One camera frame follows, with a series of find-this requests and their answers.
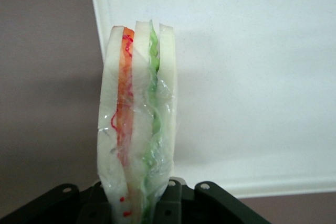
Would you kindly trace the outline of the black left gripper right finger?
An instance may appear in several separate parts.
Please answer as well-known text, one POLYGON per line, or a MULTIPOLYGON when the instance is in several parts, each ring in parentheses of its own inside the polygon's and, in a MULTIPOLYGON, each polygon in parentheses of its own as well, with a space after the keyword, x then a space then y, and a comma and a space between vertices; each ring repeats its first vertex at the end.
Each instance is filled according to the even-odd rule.
POLYGON ((160 200, 157 202, 153 223, 182 223, 182 186, 186 181, 180 177, 171 177, 160 200))

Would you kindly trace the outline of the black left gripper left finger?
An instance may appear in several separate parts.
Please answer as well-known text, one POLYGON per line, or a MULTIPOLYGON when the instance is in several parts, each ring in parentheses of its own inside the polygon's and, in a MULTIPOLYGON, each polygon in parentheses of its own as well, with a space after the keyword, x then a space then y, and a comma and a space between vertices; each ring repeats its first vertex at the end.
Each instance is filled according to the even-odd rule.
POLYGON ((101 182, 96 182, 88 190, 88 198, 83 205, 83 223, 112 223, 111 206, 101 182))

